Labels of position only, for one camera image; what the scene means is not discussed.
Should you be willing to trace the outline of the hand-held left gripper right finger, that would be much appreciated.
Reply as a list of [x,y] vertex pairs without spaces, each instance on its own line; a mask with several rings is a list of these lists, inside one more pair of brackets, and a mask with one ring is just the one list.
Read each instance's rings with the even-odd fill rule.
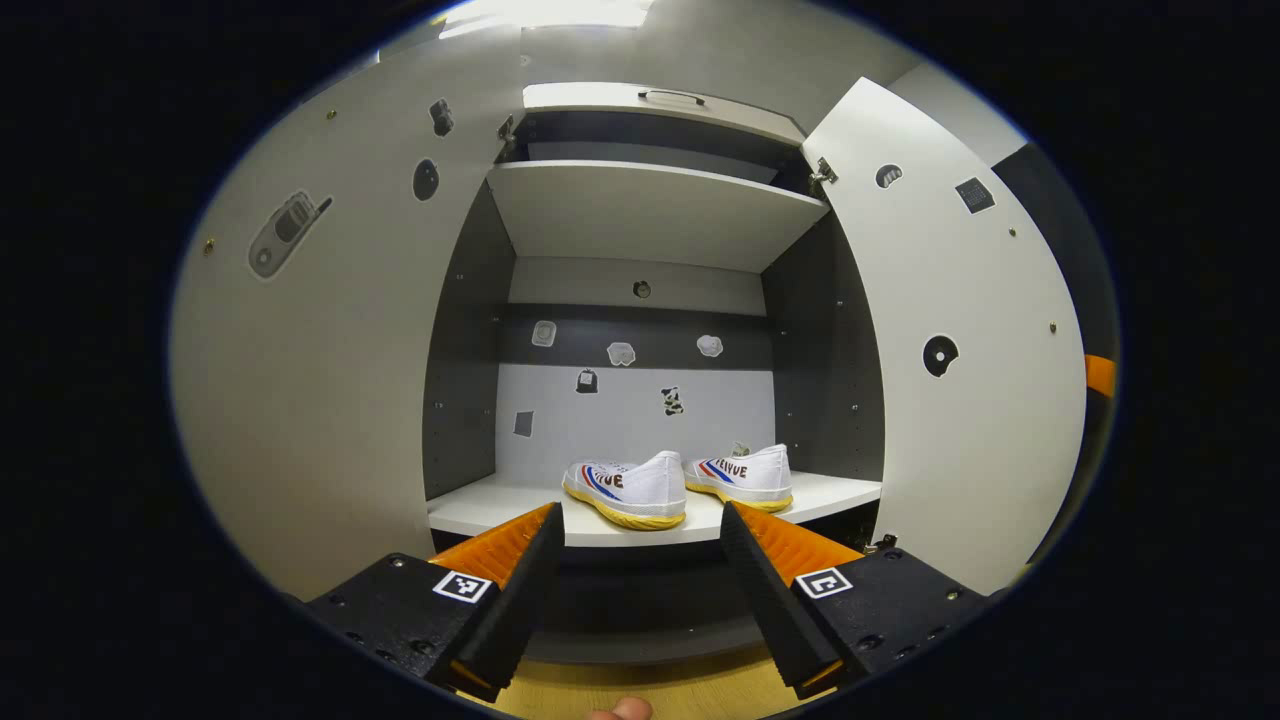
[[893,536],[864,553],[728,501],[719,542],[783,684],[799,700],[897,667],[991,603]]

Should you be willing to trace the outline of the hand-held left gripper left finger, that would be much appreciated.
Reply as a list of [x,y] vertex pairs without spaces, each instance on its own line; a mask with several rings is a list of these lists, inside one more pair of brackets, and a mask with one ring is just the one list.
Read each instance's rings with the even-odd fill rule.
[[390,667],[494,701],[525,655],[563,548],[563,509],[544,503],[429,560],[389,553],[305,607]]

